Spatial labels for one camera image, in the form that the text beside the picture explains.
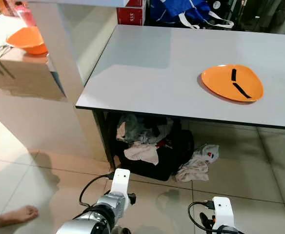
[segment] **floor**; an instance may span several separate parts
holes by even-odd
[[[192,201],[227,196],[236,227],[246,234],[285,234],[285,131],[240,125],[183,121],[196,145],[220,145],[220,158],[210,165],[209,181],[163,182],[131,175],[129,192],[137,203],[119,221],[135,234],[204,234],[186,209]],[[0,229],[0,234],[51,234],[82,211],[78,196],[109,165],[89,158],[28,152],[0,123],[0,213],[31,204],[40,216],[26,224]],[[111,182],[101,179],[85,194],[95,202]],[[212,215],[202,207],[199,211]]]

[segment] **black cable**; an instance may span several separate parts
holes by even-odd
[[[192,202],[189,206],[188,206],[188,216],[190,218],[190,220],[200,229],[206,231],[206,232],[213,232],[213,233],[230,233],[230,234],[244,234],[243,232],[240,232],[240,231],[230,231],[230,230],[217,230],[217,229],[208,229],[208,228],[205,228],[204,226],[201,226],[199,223],[197,223],[195,221],[195,219],[191,216],[190,214],[190,209],[191,207],[193,207],[194,205],[203,205],[203,206],[206,206],[206,202],[199,202],[199,201],[196,201],[196,202]]]
[[[114,176],[114,172],[111,172],[111,173],[109,173],[109,174],[100,175],[100,176],[98,176],[98,177],[92,179],[92,180],[83,188],[83,190],[81,191],[80,198],[79,198],[79,203],[80,203],[80,205],[86,206],[87,208],[90,208],[90,207],[91,207],[88,203],[82,202],[83,194],[84,194],[85,190],[88,188],[89,185],[91,185],[91,184],[92,184],[94,181],[96,181],[97,179],[104,178],[104,177],[109,178],[109,179],[113,179],[113,176]]]

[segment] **orange plate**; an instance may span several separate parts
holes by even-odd
[[[37,27],[21,28],[7,39],[7,43],[33,55],[47,52],[47,48]]]
[[[232,78],[233,69],[236,69],[236,79]],[[202,81],[213,92],[231,100],[256,101],[264,94],[260,79],[242,65],[210,67],[202,72]]]

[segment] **cardboard box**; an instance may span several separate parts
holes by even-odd
[[[119,7],[117,8],[118,24],[127,24],[127,25],[143,25],[144,24],[145,15],[146,15],[146,1],[145,0],[135,0],[135,2],[138,2],[138,1],[142,1],[141,7]]]

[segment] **pink bottle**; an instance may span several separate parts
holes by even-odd
[[[20,18],[26,23],[28,27],[36,26],[35,20],[30,9],[22,4],[21,1],[15,3],[15,10]]]

